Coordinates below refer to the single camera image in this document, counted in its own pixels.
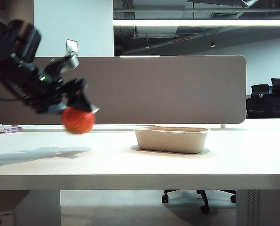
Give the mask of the silver-tipped right gripper finger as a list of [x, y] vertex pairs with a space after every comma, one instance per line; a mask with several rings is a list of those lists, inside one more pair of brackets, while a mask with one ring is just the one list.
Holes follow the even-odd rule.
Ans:
[[244, 4], [245, 8], [249, 8], [251, 6], [253, 6], [254, 4], [256, 4], [258, 2], [258, 0], [242, 0], [242, 3]]

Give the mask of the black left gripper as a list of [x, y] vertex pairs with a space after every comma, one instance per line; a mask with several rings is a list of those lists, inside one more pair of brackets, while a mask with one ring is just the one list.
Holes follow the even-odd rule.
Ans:
[[60, 75], [37, 71], [22, 86], [25, 93], [23, 103], [37, 113], [61, 115], [67, 107], [72, 107], [95, 114], [100, 108], [86, 98], [83, 92], [86, 86], [84, 79], [73, 79], [64, 83]]

